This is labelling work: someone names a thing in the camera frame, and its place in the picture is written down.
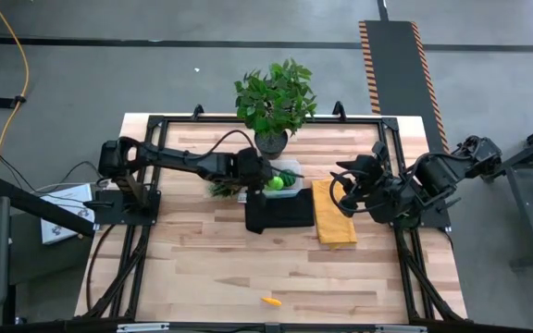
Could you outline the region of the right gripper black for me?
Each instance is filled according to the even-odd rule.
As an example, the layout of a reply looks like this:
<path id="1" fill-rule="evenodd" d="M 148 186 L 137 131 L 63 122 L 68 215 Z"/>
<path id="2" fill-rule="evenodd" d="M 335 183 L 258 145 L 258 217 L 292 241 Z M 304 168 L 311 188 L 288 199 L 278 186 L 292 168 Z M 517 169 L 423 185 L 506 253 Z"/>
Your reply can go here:
<path id="1" fill-rule="evenodd" d="M 410 219 L 410 206 L 406 196 L 405 176 L 393 176 L 384 173 L 383 164 L 388 161 L 388 147 L 383 142 L 376 142 L 372 154 L 359 154 L 353 161 L 340 161 L 336 165 L 351 174 L 358 183 L 373 185 L 366 196 L 366 210 L 373 220 L 379 224 L 390 224 Z M 352 217 L 355 213 L 363 213 L 360 206 L 365 198 L 363 188 L 347 190 L 339 200 L 341 212 Z"/>

